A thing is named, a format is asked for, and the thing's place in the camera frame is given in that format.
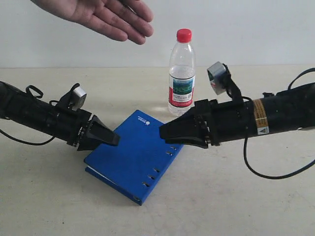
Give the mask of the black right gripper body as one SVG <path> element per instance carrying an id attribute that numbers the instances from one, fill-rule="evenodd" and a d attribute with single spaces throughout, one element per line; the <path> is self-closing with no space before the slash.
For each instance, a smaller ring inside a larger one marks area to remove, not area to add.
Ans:
<path id="1" fill-rule="evenodd" d="M 246 103 L 199 100 L 194 103 L 193 121 L 196 138 L 193 145 L 207 148 L 240 140 L 246 135 Z"/>

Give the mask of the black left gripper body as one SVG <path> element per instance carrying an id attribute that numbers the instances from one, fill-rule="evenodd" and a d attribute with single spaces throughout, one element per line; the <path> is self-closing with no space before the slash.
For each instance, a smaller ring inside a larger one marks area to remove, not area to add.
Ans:
<path id="1" fill-rule="evenodd" d="M 92 113 L 79 109 L 72 111 L 65 108 L 57 108 L 55 137 L 65 141 L 72 147 L 77 147 L 81 140 L 86 139 L 86 131 Z"/>

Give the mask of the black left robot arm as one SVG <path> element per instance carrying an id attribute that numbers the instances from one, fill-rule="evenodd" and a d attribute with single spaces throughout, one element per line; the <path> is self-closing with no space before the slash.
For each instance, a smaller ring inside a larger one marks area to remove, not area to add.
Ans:
<path id="1" fill-rule="evenodd" d="M 78 151 L 101 144 L 117 146 L 120 136 L 92 113 L 83 110 L 86 92 L 76 83 L 59 100 L 42 101 L 43 92 L 33 85 L 24 91 L 0 84 L 0 117 L 63 140 Z"/>

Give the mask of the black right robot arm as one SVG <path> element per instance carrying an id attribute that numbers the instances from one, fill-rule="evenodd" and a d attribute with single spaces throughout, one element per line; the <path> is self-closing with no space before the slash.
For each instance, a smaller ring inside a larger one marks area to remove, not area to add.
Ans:
<path id="1" fill-rule="evenodd" d="M 196 101 L 186 113 L 160 126 L 159 136 L 167 144 L 208 148 L 314 127 L 315 85 L 309 83 L 248 101 Z"/>

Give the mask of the person's open hand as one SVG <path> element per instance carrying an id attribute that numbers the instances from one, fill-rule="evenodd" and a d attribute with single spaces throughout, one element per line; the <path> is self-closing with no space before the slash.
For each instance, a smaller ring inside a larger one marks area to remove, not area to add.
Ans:
<path id="1" fill-rule="evenodd" d="M 154 34 L 152 10 L 142 0 L 33 0 L 42 10 L 109 39 L 143 45 Z"/>

